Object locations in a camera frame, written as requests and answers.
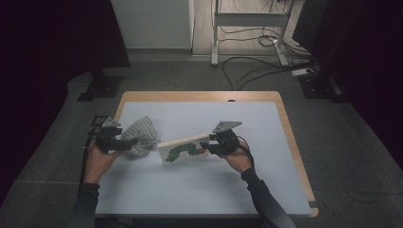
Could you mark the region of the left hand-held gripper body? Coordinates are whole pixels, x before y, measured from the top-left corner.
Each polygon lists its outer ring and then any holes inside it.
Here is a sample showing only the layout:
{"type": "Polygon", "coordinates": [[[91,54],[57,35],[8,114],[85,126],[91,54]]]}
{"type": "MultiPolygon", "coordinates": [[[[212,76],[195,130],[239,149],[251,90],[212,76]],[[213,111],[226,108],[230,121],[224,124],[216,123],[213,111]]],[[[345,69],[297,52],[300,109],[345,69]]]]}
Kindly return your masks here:
{"type": "Polygon", "coordinates": [[[105,153],[109,150],[123,151],[124,144],[117,139],[117,136],[121,135],[122,132],[121,124],[111,117],[107,117],[100,126],[95,144],[105,153]]]}

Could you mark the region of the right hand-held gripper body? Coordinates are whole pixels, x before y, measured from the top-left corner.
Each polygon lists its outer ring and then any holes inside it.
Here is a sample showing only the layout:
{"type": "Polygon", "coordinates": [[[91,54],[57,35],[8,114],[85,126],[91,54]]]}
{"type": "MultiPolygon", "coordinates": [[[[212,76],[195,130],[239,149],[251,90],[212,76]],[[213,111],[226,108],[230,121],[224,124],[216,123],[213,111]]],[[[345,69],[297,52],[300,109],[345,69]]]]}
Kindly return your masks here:
{"type": "Polygon", "coordinates": [[[215,141],[220,145],[220,148],[217,148],[216,150],[221,150],[223,155],[228,155],[234,152],[240,145],[240,141],[233,131],[233,128],[239,125],[241,125],[241,122],[220,121],[213,129],[213,133],[210,135],[210,140],[215,141]]]}

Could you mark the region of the grey striped cloth bag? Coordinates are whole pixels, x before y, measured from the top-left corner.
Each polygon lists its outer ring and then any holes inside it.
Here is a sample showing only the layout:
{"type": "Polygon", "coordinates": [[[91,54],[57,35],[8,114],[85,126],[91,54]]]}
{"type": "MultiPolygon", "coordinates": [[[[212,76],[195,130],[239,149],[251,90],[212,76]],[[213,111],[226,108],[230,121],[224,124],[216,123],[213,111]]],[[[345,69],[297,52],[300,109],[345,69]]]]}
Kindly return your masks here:
{"type": "Polygon", "coordinates": [[[142,117],[125,130],[121,135],[121,139],[126,141],[138,140],[135,145],[125,152],[132,159],[146,156],[159,143],[157,131],[151,119],[147,116],[142,117]]]}

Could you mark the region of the white caterpillar picture book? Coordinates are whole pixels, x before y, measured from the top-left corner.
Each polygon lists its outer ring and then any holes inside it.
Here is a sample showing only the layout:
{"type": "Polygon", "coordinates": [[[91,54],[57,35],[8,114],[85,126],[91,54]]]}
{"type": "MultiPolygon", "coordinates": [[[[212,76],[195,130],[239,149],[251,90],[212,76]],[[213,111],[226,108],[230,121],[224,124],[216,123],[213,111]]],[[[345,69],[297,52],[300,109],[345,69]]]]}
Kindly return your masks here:
{"type": "Polygon", "coordinates": [[[203,134],[183,138],[171,142],[160,142],[158,151],[164,164],[181,162],[207,155],[207,150],[202,148],[201,143],[209,143],[210,136],[203,134]]]}

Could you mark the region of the person's right hand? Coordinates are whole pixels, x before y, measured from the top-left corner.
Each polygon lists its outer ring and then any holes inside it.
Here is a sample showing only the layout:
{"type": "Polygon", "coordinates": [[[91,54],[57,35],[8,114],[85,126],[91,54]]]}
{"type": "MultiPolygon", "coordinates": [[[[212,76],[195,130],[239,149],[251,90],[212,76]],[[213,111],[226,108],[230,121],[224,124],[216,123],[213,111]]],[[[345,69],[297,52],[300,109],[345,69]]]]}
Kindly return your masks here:
{"type": "Polygon", "coordinates": [[[252,163],[247,157],[247,154],[240,148],[231,154],[221,156],[221,158],[225,159],[228,164],[240,174],[252,167],[252,163]]]}

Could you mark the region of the person's left hand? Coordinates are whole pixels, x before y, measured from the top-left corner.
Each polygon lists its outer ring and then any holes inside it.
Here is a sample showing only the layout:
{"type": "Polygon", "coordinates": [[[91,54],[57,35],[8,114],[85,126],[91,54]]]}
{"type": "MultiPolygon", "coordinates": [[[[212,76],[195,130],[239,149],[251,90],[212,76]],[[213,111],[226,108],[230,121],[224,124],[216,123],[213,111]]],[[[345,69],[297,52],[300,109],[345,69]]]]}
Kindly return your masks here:
{"type": "Polygon", "coordinates": [[[102,175],[122,155],[122,151],[115,151],[111,154],[104,153],[95,142],[92,142],[87,152],[84,183],[98,184],[102,175]]]}

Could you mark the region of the black floor tape mark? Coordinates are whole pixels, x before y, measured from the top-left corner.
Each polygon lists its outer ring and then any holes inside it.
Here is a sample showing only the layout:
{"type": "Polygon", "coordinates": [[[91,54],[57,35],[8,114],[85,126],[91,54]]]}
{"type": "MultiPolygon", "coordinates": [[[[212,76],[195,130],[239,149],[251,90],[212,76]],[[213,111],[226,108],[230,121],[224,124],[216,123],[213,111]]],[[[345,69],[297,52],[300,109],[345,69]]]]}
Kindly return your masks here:
{"type": "Polygon", "coordinates": [[[90,126],[92,128],[102,127],[107,119],[108,119],[108,116],[95,116],[92,119],[90,126]]]}

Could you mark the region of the black stand base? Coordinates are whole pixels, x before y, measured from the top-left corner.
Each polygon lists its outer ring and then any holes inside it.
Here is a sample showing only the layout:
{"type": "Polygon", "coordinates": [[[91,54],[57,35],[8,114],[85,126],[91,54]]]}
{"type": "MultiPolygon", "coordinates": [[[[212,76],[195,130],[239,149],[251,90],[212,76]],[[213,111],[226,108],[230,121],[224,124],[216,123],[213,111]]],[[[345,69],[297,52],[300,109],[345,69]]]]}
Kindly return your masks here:
{"type": "Polygon", "coordinates": [[[348,103],[348,98],[333,78],[305,75],[298,76],[297,79],[306,99],[327,99],[337,104],[348,103]]]}
{"type": "Polygon", "coordinates": [[[115,98],[123,81],[122,76],[106,76],[101,68],[92,69],[91,82],[78,102],[91,102],[94,98],[115,98]]]}

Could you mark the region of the dark curtain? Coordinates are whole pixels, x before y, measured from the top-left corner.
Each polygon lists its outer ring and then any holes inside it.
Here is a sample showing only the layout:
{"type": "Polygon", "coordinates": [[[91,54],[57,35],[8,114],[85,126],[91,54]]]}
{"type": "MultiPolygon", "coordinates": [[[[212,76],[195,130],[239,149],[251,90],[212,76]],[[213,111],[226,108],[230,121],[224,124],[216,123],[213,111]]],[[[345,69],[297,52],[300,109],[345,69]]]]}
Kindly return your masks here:
{"type": "Polygon", "coordinates": [[[403,169],[403,0],[327,0],[317,50],[403,169]]]}
{"type": "Polygon", "coordinates": [[[128,65],[112,0],[0,0],[0,205],[64,105],[68,82],[128,65]]]}

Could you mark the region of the white power strip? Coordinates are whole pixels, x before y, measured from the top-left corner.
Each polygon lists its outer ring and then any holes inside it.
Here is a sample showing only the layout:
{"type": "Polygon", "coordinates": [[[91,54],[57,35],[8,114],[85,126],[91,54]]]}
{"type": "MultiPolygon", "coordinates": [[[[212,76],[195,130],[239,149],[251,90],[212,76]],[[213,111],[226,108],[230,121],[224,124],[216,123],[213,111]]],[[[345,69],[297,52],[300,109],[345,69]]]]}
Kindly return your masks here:
{"type": "Polygon", "coordinates": [[[302,76],[306,74],[313,73],[313,70],[309,67],[306,68],[301,68],[301,69],[296,69],[292,71],[292,76],[297,77],[297,76],[302,76]]]}

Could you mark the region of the white cabinet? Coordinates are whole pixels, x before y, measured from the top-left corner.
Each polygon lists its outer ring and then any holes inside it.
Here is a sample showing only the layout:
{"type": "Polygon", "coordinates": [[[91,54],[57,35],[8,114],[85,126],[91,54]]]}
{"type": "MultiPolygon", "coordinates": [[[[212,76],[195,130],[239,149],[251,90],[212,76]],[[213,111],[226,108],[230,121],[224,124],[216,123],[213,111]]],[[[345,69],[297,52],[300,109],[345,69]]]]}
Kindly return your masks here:
{"type": "Polygon", "coordinates": [[[111,0],[129,49],[191,49],[194,0],[111,0]]]}

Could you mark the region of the dark monitor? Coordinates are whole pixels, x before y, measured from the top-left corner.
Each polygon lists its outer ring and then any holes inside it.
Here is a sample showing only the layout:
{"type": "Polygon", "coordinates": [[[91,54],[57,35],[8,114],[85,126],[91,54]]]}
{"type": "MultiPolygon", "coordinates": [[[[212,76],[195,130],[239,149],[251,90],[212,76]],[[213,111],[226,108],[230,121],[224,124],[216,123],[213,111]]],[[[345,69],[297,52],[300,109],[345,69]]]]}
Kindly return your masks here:
{"type": "Polygon", "coordinates": [[[293,39],[309,52],[313,51],[320,24],[321,0],[305,0],[297,24],[293,39]]]}

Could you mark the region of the white metal stand frame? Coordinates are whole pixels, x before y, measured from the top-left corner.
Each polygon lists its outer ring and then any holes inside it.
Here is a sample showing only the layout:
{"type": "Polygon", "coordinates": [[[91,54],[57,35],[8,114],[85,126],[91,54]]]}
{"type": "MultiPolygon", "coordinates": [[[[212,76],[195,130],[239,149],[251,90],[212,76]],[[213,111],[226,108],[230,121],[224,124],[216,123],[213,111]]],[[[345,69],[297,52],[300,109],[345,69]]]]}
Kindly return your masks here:
{"type": "Polygon", "coordinates": [[[216,66],[219,62],[219,27],[272,27],[278,28],[278,38],[274,41],[274,49],[280,63],[286,67],[288,61],[286,58],[286,48],[284,43],[284,35],[287,30],[289,19],[296,0],[290,0],[288,8],[285,12],[267,12],[267,13],[230,13],[220,12],[221,0],[214,0],[213,13],[213,40],[211,47],[211,65],[216,66]]]}

